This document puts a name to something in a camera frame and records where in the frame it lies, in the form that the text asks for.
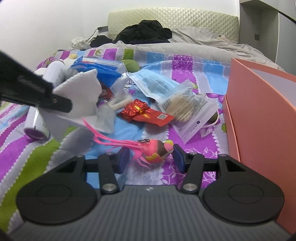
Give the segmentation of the red foil snack packet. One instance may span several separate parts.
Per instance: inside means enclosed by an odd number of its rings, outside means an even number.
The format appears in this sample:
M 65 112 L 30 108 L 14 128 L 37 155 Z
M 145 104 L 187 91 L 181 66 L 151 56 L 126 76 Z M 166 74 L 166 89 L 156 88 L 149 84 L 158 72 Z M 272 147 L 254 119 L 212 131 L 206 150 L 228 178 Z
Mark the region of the red foil snack packet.
M 151 123 L 157 126 L 165 126 L 174 120 L 174 116 L 162 113 L 151 108 L 146 102 L 135 99 L 117 114 L 120 118 L 132 122 Z

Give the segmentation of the cream quilted headboard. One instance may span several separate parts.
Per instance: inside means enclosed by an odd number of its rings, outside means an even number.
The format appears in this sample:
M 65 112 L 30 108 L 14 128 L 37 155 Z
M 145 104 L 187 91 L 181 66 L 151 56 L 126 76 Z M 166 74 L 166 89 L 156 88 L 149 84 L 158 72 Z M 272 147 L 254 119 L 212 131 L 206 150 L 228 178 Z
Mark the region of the cream quilted headboard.
M 108 14 L 108 36 L 115 39 L 124 28 L 142 20 L 157 20 L 169 29 L 181 27 L 203 28 L 238 43 L 239 18 L 215 11 L 189 8 L 143 8 L 115 11 Z

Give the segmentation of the white clothes heap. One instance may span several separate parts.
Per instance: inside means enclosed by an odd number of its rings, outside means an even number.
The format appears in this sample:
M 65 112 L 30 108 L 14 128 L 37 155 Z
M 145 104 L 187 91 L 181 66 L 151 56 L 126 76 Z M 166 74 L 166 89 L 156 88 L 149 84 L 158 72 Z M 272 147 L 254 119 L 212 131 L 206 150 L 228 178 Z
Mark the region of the white clothes heap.
M 69 49 L 70 50 L 87 50 L 90 49 L 90 41 L 83 37 L 76 37 L 71 40 Z

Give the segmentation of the grey wardrobe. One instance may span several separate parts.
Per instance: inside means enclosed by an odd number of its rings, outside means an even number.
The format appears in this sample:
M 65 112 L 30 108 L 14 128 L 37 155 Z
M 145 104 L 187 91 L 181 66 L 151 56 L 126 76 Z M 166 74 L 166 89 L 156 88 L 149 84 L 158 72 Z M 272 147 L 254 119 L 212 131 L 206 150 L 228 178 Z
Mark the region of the grey wardrobe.
M 239 43 L 295 75 L 295 0 L 240 1 Z

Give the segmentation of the pink cardboard box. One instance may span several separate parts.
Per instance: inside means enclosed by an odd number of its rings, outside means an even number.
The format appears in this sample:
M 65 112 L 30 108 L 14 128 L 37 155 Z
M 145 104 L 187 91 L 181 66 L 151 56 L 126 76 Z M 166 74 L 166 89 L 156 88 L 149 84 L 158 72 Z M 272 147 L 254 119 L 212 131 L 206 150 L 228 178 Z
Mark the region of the pink cardboard box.
M 294 233 L 295 76 L 234 58 L 223 111 L 230 155 L 283 190 L 277 221 Z

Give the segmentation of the blue surgical mask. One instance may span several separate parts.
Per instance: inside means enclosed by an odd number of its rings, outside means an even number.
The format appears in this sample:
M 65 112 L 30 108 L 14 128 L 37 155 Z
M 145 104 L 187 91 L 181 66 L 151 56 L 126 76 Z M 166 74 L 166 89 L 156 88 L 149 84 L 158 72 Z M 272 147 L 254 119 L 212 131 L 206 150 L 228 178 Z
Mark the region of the blue surgical mask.
M 178 91 L 184 89 L 192 90 L 194 86 L 188 79 L 183 83 L 178 83 L 171 78 L 147 69 L 142 69 L 135 73 L 127 73 L 126 75 L 146 97 L 152 98 L 156 102 L 164 100 L 165 97 L 169 97 Z

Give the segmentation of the blue tissue pack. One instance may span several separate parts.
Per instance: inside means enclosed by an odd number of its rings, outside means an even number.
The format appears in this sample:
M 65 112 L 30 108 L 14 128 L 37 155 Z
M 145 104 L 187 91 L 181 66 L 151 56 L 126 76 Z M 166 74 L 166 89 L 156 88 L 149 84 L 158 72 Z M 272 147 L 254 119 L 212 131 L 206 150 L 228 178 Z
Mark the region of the blue tissue pack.
M 97 71 L 97 79 L 105 86 L 111 87 L 123 73 L 127 72 L 125 64 L 118 61 L 81 56 L 70 66 L 78 72 Z

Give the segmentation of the clear plastic cup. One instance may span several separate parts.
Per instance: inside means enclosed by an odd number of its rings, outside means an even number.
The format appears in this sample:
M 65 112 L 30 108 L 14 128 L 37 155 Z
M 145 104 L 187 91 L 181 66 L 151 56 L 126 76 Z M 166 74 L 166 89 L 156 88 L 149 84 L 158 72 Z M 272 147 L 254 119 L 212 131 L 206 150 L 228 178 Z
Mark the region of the clear plastic cup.
M 115 111 L 107 102 L 102 102 L 97 108 L 97 119 L 94 126 L 103 133 L 113 133 L 115 117 Z

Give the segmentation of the wall power socket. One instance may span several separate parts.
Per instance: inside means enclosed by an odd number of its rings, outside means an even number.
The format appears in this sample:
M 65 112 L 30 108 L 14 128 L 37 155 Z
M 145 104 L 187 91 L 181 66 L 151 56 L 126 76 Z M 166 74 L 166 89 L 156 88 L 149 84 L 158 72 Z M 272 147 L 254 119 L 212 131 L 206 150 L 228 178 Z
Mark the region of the wall power socket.
M 104 33 L 104 32 L 108 32 L 108 26 L 102 26 L 102 27 L 98 27 L 97 31 L 99 33 Z

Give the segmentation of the small black clothes heap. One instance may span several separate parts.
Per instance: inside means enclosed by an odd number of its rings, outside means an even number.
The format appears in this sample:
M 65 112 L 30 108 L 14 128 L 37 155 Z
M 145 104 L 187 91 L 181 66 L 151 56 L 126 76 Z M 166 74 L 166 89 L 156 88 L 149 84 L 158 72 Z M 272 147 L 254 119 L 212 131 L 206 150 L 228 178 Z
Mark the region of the small black clothes heap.
M 113 40 L 105 35 L 97 35 L 95 38 L 93 38 L 90 42 L 90 47 L 96 48 L 100 47 L 104 44 L 112 43 Z

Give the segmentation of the green plush stick toy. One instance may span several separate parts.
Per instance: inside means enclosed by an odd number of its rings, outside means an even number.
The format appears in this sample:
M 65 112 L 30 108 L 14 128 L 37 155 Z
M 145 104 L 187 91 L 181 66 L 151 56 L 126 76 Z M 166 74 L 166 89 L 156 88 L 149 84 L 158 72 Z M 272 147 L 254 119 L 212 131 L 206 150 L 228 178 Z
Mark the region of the green plush stick toy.
M 128 72 L 135 73 L 140 71 L 140 66 L 137 61 L 131 59 L 123 59 L 121 61 L 125 65 Z

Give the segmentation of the striped colourful bed sheet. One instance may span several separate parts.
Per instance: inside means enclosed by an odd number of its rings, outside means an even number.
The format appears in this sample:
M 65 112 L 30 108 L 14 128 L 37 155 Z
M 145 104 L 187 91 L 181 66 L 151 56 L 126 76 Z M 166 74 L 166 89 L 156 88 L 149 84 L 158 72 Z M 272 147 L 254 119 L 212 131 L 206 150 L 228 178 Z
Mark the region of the striped colourful bed sheet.
M 230 65 L 200 57 L 178 54 L 161 54 L 130 48 L 80 51 L 78 56 L 99 57 L 106 60 L 134 60 L 136 74 L 148 86 L 166 83 L 175 87 L 190 80 L 195 93 L 204 93 L 221 105 L 228 85 Z M 53 138 L 38 141 L 27 137 L 23 131 L 28 107 L 14 103 L 1 104 L 1 229 L 11 232 L 22 224 L 15 199 L 17 192 L 27 183 L 50 171 L 75 154 L 87 159 L 96 158 L 107 151 L 106 146 L 93 142 L 91 132 L 70 127 L 62 141 Z M 183 143 L 172 126 L 157 127 L 148 123 L 128 123 L 117 118 L 115 139 L 139 140 L 143 138 L 172 140 L 185 150 L 215 158 L 228 152 L 224 116 L 214 126 L 203 128 L 187 143 Z

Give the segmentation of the cotton pads plastic bag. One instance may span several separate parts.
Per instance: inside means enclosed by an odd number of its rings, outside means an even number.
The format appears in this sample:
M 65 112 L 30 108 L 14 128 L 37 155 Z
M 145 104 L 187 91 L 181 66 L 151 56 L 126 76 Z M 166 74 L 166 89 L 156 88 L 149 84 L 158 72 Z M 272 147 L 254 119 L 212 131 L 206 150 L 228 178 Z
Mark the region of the cotton pads plastic bag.
M 165 95 L 158 101 L 162 112 L 174 117 L 173 129 L 184 144 L 217 113 L 218 104 L 193 93 L 190 88 Z

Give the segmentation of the black clothes pile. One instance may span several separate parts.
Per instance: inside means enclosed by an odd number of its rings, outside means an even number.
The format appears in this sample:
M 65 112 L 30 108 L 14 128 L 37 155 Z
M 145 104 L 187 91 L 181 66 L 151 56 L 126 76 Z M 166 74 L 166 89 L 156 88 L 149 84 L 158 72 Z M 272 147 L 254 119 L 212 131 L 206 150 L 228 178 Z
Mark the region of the black clothes pile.
M 142 20 L 140 23 L 124 28 L 113 40 L 125 44 L 155 44 L 169 43 L 172 32 L 164 28 L 157 20 Z

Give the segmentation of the pink feathered bird toy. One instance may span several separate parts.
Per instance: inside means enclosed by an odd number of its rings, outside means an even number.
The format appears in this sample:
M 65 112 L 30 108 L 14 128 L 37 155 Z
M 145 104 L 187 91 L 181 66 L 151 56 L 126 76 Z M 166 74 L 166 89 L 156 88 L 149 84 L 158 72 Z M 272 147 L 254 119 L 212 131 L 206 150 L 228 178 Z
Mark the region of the pink feathered bird toy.
M 133 151 L 133 161 L 137 161 L 143 167 L 150 168 L 152 164 L 161 163 L 174 150 L 172 140 L 160 141 L 153 139 L 143 139 L 139 141 L 115 140 L 99 133 L 86 120 L 83 120 L 86 128 L 90 130 L 93 140 L 100 145 L 112 146 L 112 148 L 128 148 Z

